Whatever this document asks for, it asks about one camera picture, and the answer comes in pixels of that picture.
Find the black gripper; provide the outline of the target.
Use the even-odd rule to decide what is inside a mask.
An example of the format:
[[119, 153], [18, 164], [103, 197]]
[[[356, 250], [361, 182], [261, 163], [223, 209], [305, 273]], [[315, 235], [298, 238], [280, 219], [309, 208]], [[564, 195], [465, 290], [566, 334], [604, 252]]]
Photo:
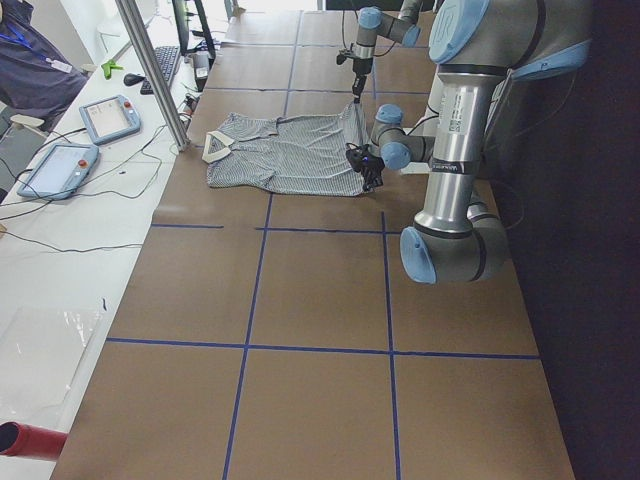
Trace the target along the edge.
[[360, 104], [367, 76], [373, 67], [373, 46], [351, 44], [349, 47], [341, 49], [337, 54], [336, 63], [342, 65], [347, 60], [353, 62], [352, 70], [356, 76], [352, 85], [353, 102]]
[[371, 152], [369, 144], [347, 143], [345, 155], [351, 168], [362, 174], [364, 192], [374, 191], [384, 185], [381, 173], [385, 168], [384, 162]]

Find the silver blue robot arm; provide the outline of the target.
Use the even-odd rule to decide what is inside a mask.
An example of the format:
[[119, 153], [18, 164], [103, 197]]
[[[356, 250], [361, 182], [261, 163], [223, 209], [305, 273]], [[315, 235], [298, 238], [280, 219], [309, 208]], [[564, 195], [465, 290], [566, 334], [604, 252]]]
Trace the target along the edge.
[[437, 1], [403, 1], [399, 12], [392, 16], [384, 13], [380, 7], [365, 6], [356, 11], [356, 40], [349, 46], [346, 44], [338, 51], [336, 64], [342, 65], [347, 60], [352, 62], [354, 81], [351, 87], [353, 103], [361, 103], [368, 76], [371, 74], [379, 38], [389, 40], [390, 48], [395, 45], [413, 48], [418, 45], [422, 36], [419, 25], [423, 12], [437, 11]]
[[384, 169], [429, 166], [423, 208], [400, 237], [407, 275], [420, 283], [492, 277], [508, 255], [505, 228], [476, 193], [492, 95], [505, 80], [539, 80], [580, 68], [591, 43], [588, 1], [438, 1], [429, 36], [440, 101], [427, 136], [407, 134], [402, 110], [381, 106], [370, 138], [346, 157], [366, 189]]

